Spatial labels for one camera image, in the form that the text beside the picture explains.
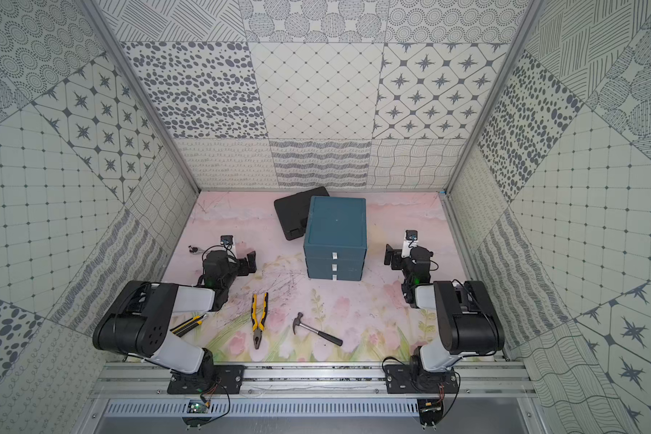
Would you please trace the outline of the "teal drawer cabinet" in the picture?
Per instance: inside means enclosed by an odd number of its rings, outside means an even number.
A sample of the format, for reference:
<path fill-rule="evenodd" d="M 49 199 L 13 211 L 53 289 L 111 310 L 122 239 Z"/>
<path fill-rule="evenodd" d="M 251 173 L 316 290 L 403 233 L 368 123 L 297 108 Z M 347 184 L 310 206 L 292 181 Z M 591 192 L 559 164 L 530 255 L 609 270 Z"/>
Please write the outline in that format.
<path fill-rule="evenodd" d="M 368 249 L 363 198 L 311 198 L 304 255 L 311 280 L 360 281 Z"/>

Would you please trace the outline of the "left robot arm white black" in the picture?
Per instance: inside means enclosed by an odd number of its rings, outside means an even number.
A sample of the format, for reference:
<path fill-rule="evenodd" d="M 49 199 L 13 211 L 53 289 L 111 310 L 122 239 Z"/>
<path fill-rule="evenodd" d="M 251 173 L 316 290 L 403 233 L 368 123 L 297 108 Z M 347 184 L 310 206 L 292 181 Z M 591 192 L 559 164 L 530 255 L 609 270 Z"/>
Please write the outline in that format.
<path fill-rule="evenodd" d="M 176 335 L 171 318 L 221 310 L 236 278 L 256 271 L 255 251 L 236 258 L 232 250 L 222 249 L 204 254 L 204 273 L 194 286 L 131 280 L 99 320 L 92 343 L 101 351 L 166 367 L 208 388 L 214 376 L 212 353 Z"/>

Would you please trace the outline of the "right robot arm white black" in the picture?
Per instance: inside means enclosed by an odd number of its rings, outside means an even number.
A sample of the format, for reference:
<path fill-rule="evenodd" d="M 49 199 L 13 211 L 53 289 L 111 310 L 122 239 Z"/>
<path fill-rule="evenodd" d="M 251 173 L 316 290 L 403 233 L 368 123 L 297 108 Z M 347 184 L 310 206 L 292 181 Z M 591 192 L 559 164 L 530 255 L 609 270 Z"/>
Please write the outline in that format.
<path fill-rule="evenodd" d="M 486 286 L 478 280 L 432 280 L 433 253 L 406 242 L 388 245 L 384 263 L 403 273 L 403 298 L 414 309 L 436 313 L 439 337 L 416 348 L 410 357 L 410 376 L 440 377 L 462 359 L 493 356 L 505 345 L 505 333 Z"/>

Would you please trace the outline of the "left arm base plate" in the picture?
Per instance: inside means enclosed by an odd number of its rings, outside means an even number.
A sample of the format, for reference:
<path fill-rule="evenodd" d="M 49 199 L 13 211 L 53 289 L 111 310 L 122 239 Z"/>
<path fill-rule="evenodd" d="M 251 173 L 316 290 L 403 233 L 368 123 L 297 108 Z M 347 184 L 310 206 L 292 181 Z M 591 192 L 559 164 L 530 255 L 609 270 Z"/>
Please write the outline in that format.
<path fill-rule="evenodd" d="M 209 371 L 196 374 L 172 372 L 166 392 L 170 395 L 190 395 L 209 392 L 238 394 L 242 387 L 245 365 L 214 365 Z"/>

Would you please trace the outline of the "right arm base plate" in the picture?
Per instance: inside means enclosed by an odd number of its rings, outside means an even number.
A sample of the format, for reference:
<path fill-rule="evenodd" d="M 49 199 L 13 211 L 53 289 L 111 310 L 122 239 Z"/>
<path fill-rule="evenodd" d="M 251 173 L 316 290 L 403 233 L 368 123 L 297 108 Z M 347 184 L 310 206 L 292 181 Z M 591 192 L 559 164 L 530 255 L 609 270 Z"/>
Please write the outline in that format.
<path fill-rule="evenodd" d="M 438 394 L 441 390 L 454 394 L 459 391 L 459 382 L 455 374 L 412 372 L 410 365 L 387 363 L 383 366 L 384 379 L 388 394 Z"/>

